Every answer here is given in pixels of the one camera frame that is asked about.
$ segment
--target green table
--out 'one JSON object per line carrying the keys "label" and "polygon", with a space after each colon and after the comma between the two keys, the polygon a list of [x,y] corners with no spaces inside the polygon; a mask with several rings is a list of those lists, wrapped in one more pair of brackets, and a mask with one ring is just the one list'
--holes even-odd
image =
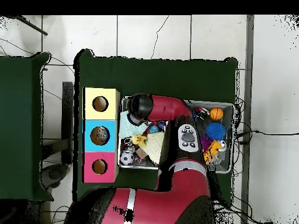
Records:
{"label": "green table", "polygon": [[53,200],[39,182],[41,70],[49,57],[0,57],[0,199]]}
{"label": "green table", "polygon": [[[120,169],[113,184],[82,184],[82,88],[115,88],[121,97],[135,93],[148,93],[180,97],[186,100],[209,102],[235,102],[235,73],[238,61],[193,59],[174,61],[162,59],[129,59],[122,57],[94,57],[90,50],[81,50],[75,57],[75,103],[74,114],[78,128],[78,174],[74,179],[74,200],[80,199],[94,187],[138,187],[153,189],[157,181],[157,171]],[[221,192],[227,204],[231,204],[231,173],[218,175]]]}

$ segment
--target hole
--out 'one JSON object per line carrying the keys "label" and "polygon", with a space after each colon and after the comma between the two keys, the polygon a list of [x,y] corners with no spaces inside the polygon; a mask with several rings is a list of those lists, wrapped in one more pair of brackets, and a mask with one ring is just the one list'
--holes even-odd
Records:
{"label": "hole", "polygon": [[91,131],[91,141],[95,145],[105,145],[110,138],[109,131],[106,127],[96,127]]}
{"label": "hole", "polygon": [[103,174],[106,173],[107,171],[107,163],[101,159],[101,160],[96,160],[92,163],[92,170],[96,174]]}
{"label": "hole", "polygon": [[106,111],[108,105],[108,100],[104,96],[95,97],[92,101],[92,107],[96,111]]}

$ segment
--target yellow rubber duck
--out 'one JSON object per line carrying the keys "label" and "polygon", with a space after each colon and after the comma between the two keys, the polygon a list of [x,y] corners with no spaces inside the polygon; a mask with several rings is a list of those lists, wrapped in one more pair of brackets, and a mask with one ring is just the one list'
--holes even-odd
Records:
{"label": "yellow rubber duck", "polygon": [[138,145],[139,147],[145,147],[146,144],[144,143],[144,140],[146,140],[147,137],[141,136],[141,135],[134,135],[132,136],[132,142],[135,145]]}

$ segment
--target orange toy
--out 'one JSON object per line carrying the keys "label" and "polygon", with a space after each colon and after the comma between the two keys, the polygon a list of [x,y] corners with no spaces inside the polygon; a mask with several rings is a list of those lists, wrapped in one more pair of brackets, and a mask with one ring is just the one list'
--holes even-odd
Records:
{"label": "orange toy", "polygon": [[212,120],[220,120],[223,117],[223,110],[220,107],[212,108],[210,111],[210,117]]}
{"label": "orange toy", "polygon": [[212,144],[208,147],[208,150],[204,152],[204,161],[206,164],[210,162],[210,160],[218,154],[218,150],[221,149],[222,146],[219,142],[213,141]]}

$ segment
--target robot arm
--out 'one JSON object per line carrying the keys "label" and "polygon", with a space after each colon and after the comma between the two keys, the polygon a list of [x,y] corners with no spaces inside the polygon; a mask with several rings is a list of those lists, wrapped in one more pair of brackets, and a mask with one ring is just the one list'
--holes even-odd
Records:
{"label": "robot arm", "polygon": [[168,121],[156,190],[101,188],[74,204],[65,224],[214,224],[206,164],[193,113],[178,98],[137,94],[128,120]]}
{"label": "robot arm", "polygon": [[153,94],[136,94],[127,102],[128,120],[133,125],[144,121],[170,121],[176,117],[193,117],[191,109],[178,98]]}

